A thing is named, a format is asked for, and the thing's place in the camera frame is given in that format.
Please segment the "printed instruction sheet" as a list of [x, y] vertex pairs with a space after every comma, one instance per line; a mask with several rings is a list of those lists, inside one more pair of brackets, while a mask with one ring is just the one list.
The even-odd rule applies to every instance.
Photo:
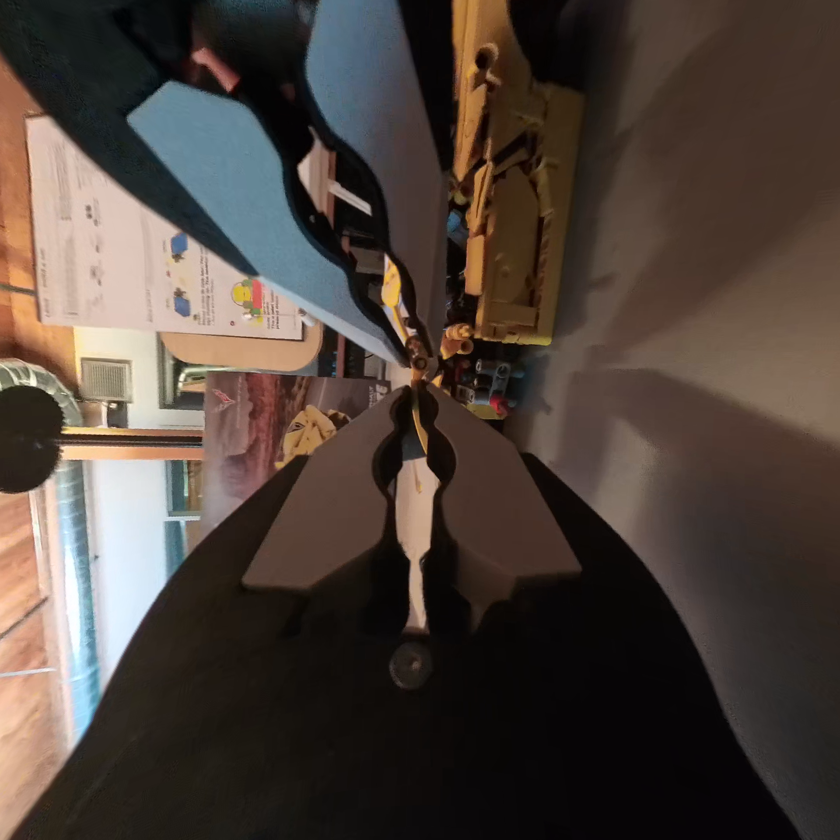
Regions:
[[26, 133], [42, 322], [303, 339], [294, 303], [143, 205], [52, 118]]

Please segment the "toy car set box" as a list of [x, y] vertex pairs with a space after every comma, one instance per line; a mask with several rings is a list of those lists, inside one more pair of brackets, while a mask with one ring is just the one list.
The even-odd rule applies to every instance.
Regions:
[[295, 457], [316, 448], [391, 392], [384, 380], [214, 371], [206, 377], [203, 534]]

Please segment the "silver ventilation duct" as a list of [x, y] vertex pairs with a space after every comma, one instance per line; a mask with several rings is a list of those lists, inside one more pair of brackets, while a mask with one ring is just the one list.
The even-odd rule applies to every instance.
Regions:
[[[1, 362], [2, 391], [32, 385], [51, 394], [73, 427], [85, 420], [76, 397], [45, 368], [15, 358]], [[65, 461], [47, 481], [56, 483], [57, 574], [59, 614], [67, 631], [69, 652], [65, 683], [69, 689], [71, 742], [88, 729], [102, 696], [95, 598], [91, 577], [85, 470], [80, 461]]]

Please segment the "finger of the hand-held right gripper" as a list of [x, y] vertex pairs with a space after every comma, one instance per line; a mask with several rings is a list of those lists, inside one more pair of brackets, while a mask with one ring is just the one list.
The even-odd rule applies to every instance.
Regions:
[[445, 315], [454, 72], [452, 2], [318, 4], [305, 62], [311, 98], [329, 137], [374, 179], [383, 249], [431, 358]]
[[264, 284], [363, 349], [410, 364], [386, 316], [361, 295], [353, 260], [297, 165], [246, 105], [170, 81], [128, 122]]

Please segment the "person's right hand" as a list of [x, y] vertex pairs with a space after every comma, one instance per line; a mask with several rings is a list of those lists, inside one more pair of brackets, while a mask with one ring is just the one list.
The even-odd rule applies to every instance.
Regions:
[[194, 64], [208, 70], [227, 94], [236, 90], [240, 75], [208, 46], [194, 48], [191, 58]]

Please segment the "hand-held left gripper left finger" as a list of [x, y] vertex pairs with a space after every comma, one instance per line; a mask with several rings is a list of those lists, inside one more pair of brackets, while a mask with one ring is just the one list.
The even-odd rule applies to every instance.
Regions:
[[362, 631], [402, 632], [411, 564], [396, 534], [395, 492], [410, 423], [404, 386], [305, 457], [244, 588], [346, 597]]

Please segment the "black round pole stand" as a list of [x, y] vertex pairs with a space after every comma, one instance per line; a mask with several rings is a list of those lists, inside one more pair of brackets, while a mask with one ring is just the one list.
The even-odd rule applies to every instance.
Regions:
[[65, 461], [202, 458], [201, 430], [73, 427], [53, 395], [35, 386], [1, 394], [3, 494], [37, 489]]

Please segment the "grey desk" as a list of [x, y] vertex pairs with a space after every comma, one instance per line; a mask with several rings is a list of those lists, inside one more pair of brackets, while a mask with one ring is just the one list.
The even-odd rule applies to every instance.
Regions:
[[584, 134], [511, 436], [601, 543], [605, 834], [838, 838], [838, 2], [538, 5]]

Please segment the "yellow toy brick car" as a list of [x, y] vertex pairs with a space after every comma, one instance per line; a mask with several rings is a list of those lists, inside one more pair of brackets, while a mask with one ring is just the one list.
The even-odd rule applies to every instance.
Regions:
[[511, 2], [453, 2], [454, 159], [436, 383], [479, 419], [518, 404], [522, 354], [551, 344], [585, 110], [539, 80]]

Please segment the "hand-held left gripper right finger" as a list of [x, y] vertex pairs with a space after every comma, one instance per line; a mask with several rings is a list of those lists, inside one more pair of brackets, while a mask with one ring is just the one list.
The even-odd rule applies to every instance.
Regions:
[[581, 564], [515, 445], [434, 385], [427, 464], [437, 478], [425, 612], [429, 632], [471, 632], [495, 604], [581, 576]]

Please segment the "yellow toy brick panel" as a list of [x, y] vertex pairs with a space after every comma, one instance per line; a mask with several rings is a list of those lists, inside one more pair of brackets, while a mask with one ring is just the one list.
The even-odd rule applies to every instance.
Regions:
[[402, 461], [422, 460], [432, 469], [427, 460], [429, 434], [424, 426], [422, 398], [424, 389], [438, 374], [440, 362], [428, 352], [420, 327], [408, 311], [400, 270], [388, 255], [384, 257], [381, 308], [407, 357], [406, 365], [397, 365], [396, 373], [391, 375], [394, 390], [401, 393], [392, 409], [392, 419]]

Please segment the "small wall vent grille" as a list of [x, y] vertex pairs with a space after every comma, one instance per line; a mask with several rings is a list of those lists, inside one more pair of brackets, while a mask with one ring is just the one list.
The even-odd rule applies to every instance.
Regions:
[[90, 402], [132, 403], [133, 363], [91, 357], [79, 359], [80, 396]]

